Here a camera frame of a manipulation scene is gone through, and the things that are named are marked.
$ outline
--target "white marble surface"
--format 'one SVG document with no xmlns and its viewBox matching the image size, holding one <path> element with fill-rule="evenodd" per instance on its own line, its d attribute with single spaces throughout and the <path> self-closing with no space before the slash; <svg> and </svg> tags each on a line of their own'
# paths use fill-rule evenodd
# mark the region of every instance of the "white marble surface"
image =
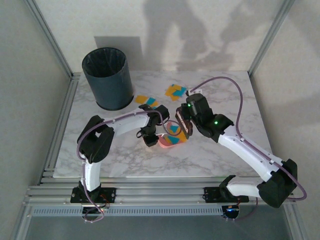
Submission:
<svg viewBox="0 0 320 240">
<path fill-rule="evenodd" d="M 234 79 L 244 96 L 240 118 L 240 130 L 253 141 L 270 151 L 267 134 L 258 109 L 255 95 L 246 71 L 132 71 L 130 72 L 135 95 L 156 98 L 165 105 L 172 118 L 174 111 L 185 97 L 171 101 L 165 96 L 171 84 L 188 89 L 211 77 L 226 76 Z M 221 113 L 235 122 L 239 108 L 239 93 L 227 80 L 215 80 L 202 86 L 213 113 Z M 127 113 L 138 107 L 132 103 L 119 111 L 106 111 L 95 102 L 95 98 L 84 74 L 81 75 L 74 97 L 69 120 L 58 155 L 53 177 L 80 177 L 81 161 L 76 156 L 76 140 L 88 120 L 99 115 L 107 119 Z M 102 161 L 101 177 L 225 177 L 257 176 L 255 171 L 233 152 L 216 144 L 194 130 L 186 143 L 172 148 L 159 145 L 147 147 L 142 138 L 136 138 L 133 130 L 113 139 L 109 155 Z"/>
</svg>

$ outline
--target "dark gray trash can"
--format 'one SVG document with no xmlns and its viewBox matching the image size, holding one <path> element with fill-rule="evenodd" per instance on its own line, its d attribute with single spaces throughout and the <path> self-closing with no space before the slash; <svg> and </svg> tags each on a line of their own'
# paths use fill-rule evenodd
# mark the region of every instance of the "dark gray trash can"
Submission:
<svg viewBox="0 0 320 240">
<path fill-rule="evenodd" d="M 128 106 L 134 98 L 126 55 L 116 48 L 103 47 L 88 53 L 82 69 L 96 103 L 115 111 Z"/>
</svg>

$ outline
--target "trash can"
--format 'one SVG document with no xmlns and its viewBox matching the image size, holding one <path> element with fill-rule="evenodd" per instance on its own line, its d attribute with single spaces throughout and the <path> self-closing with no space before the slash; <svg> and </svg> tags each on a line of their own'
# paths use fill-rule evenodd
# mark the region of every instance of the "trash can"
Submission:
<svg viewBox="0 0 320 240">
<path fill-rule="evenodd" d="M 103 47 L 93 50 L 84 57 L 82 69 L 101 108 L 116 111 L 133 100 L 128 61 L 119 49 Z"/>
</svg>

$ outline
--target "marble table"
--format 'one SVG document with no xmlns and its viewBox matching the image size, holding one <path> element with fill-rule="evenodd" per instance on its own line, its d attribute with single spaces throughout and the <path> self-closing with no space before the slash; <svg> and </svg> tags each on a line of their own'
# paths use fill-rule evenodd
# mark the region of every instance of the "marble table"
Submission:
<svg viewBox="0 0 320 240">
<path fill-rule="evenodd" d="M 225 76 L 234 79 L 243 91 L 244 103 L 240 130 L 253 141 L 271 151 L 257 101 L 246 71 L 131 71 L 135 95 L 155 98 L 165 105 L 171 118 L 185 101 L 185 96 L 172 101 L 165 96 L 166 89 L 178 84 L 191 89 L 206 79 Z M 201 87 L 213 113 L 221 113 L 235 122 L 239 108 L 239 93 L 229 81 L 219 79 Z M 136 109 L 138 103 L 119 111 L 106 111 L 95 102 L 86 77 L 82 73 L 57 158 L 54 178 L 81 176 L 81 161 L 76 156 L 76 140 L 88 120 L 99 115 L 112 118 Z M 142 138 L 136 138 L 138 129 L 113 139 L 109 155 L 102 161 L 101 177 L 226 177 L 257 176 L 256 172 L 233 152 L 198 133 L 186 143 L 171 148 L 158 144 L 147 147 Z"/>
</svg>

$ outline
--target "white wall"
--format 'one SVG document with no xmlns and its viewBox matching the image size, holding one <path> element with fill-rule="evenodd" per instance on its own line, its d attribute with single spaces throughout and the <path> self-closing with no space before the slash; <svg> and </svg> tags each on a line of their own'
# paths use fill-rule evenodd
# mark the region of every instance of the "white wall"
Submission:
<svg viewBox="0 0 320 240">
<path fill-rule="evenodd" d="M 74 72 L 116 47 L 131 70 L 247 70 L 283 0 L 36 0 Z"/>
<path fill-rule="evenodd" d="M 298 164 L 308 198 L 298 204 L 311 240 L 320 239 L 320 1 L 296 0 L 254 74 L 275 154 Z"/>
<path fill-rule="evenodd" d="M 0 7 L 0 239 L 38 182 L 69 80 L 22 0 Z"/>
</svg>

